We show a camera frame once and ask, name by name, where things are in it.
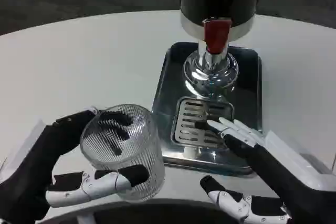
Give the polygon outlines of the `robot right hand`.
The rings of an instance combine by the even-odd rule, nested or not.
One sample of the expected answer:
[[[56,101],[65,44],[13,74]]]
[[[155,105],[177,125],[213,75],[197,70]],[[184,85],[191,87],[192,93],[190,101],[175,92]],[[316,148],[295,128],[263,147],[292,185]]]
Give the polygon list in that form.
[[[219,117],[195,126],[215,133],[276,193],[244,194],[203,177],[202,189],[224,213],[239,223],[335,223],[335,174],[315,156],[239,120]]]

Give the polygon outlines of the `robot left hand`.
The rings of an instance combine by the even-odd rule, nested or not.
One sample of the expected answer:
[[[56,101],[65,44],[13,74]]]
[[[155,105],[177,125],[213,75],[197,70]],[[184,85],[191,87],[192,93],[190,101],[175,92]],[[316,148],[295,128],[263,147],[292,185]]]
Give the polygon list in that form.
[[[38,122],[18,150],[1,165],[1,223],[35,223],[50,208],[68,207],[132,189],[149,179],[143,165],[53,175],[60,156],[80,143],[95,108]]]

